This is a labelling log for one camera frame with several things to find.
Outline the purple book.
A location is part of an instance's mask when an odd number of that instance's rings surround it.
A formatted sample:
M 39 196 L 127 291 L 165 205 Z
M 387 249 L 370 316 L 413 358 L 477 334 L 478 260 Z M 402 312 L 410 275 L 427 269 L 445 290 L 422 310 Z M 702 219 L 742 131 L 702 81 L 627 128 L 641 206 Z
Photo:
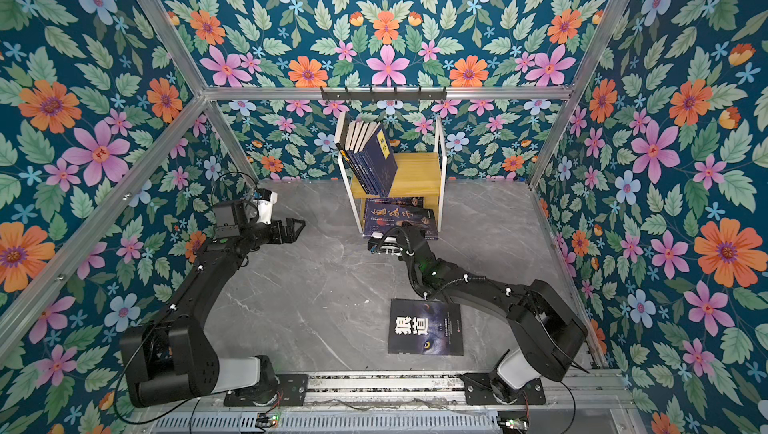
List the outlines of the purple book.
M 428 240 L 439 238 L 437 221 L 432 209 L 381 203 L 366 206 L 363 221 L 364 237 L 384 234 L 392 227 L 404 225 L 416 227 Z

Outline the black wolf cover book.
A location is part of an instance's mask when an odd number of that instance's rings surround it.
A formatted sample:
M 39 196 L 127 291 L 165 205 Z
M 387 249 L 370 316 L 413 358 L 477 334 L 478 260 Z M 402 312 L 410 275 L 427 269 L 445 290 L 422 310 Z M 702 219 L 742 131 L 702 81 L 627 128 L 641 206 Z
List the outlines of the black wolf cover book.
M 390 304 L 388 353 L 463 356 L 460 306 L 435 301 L 393 299 Z

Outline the navy book yellow label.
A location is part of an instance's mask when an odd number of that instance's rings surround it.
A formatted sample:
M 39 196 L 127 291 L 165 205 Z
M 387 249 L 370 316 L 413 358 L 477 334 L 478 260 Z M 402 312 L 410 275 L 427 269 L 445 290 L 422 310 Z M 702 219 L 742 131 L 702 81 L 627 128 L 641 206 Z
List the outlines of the navy book yellow label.
M 354 160 L 354 158 L 353 158 L 353 156 L 350 153 L 350 150 L 348 148 L 347 134 L 348 134 L 349 121 L 348 121 L 347 118 L 346 118 L 346 121 L 347 121 L 347 128 L 346 128 L 346 134 L 345 134 L 345 148 L 346 148 L 346 153 L 347 153 L 347 156 L 348 156 L 348 159 L 349 159 L 349 163 L 347 163 L 347 162 L 346 163 L 349 165 L 349 167 L 352 170 L 352 172 L 353 172 L 353 174 L 355 176 L 355 179 L 358 181 L 358 183 L 360 185 L 363 185 L 362 181 L 360 180 L 360 173 L 359 173 L 359 170 L 358 170 L 358 166 L 357 166 L 357 164 L 356 164 L 356 162 L 355 162 L 355 160 Z

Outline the dark illustrated cover book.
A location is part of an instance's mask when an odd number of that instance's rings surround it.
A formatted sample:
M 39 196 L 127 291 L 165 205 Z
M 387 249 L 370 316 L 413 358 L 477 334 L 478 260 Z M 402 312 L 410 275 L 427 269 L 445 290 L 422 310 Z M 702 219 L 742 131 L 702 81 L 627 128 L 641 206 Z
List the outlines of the dark illustrated cover book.
M 394 197 L 394 198 L 369 198 L 365 200 L 366 204 L 378 203 L 385 205 L 407 206 L 415 208 L 424 207 L 422 197 Z

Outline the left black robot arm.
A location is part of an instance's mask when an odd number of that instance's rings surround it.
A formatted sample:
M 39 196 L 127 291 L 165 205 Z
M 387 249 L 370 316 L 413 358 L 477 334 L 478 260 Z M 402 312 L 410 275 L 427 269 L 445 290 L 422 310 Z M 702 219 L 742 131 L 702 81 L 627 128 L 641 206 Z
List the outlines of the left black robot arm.
M 270 200 L 235 200 L 213 207 L 212 237 L 195 251 L 192 270 L 177 292 L 146 324 L 120 340 L 130 401 L 148 408 L 218 393 L 243 396 L 257 405 L 280 397 L 280 380 L 268 356 L 220 356 L 205 324 L 222 290 L 264 245 L 295 242 L 306 223 L 271 217 Z

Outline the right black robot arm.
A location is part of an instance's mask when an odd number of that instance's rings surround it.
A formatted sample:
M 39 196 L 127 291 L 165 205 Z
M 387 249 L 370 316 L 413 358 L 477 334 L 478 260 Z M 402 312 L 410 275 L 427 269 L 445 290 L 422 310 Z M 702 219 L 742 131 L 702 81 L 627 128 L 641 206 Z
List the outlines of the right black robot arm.
M 412 225 L 372 235 L 367 248 L 402 261 L 409 284 L 424 305 L 463 304 L 506 321 L 517 348 L 501 357 L 484 386 L 497 401 L 515 402 L 528 384 L 540 378 L 560 382 L 572 367 L 588 371 L 576 361 L 588 329 L 549 283 L 508 284 L 474 274 L 437 257 L 425 233 Z

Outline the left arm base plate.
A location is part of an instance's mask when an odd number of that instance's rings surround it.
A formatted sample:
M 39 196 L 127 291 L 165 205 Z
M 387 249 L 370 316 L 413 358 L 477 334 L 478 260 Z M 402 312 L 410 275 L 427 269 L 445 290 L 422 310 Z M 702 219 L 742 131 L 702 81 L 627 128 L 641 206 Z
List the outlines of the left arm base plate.
M 302 406 L 308 390 L 305 374 L 267 373 L 256 385 L 228 392 L 227 407 L 296 407 Z

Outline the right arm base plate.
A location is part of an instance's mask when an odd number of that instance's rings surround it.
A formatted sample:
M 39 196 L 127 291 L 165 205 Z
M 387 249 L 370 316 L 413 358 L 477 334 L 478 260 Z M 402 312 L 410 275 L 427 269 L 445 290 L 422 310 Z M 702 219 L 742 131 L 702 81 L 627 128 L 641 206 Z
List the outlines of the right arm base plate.
M 542 383 L 534 379 L 520 389 L 504 384 L 499 378 L 491 379 L 489 373 L 463 373 L 458 378 L 464 384 L 465 401 L 468 405 L 526 405 L 546 403 Z

